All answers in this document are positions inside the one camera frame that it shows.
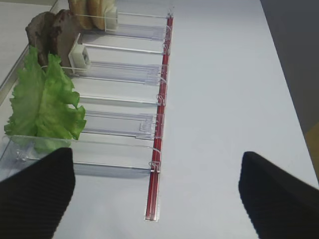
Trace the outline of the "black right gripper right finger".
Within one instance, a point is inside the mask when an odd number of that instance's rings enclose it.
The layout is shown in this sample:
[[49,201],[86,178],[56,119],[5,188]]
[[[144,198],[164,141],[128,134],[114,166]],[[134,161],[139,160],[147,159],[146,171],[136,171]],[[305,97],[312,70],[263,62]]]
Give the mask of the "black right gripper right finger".
[[261,155],[243,154],[238,190],[260,239],[317,239],[319,191]]

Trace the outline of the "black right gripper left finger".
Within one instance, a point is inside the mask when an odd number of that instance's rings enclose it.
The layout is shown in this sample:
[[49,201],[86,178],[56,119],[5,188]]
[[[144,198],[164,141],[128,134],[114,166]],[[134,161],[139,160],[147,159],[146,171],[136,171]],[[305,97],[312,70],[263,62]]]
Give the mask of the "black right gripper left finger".
[[0,237],[51,239],[75,189],[73,152],[59,148],[0,183]]

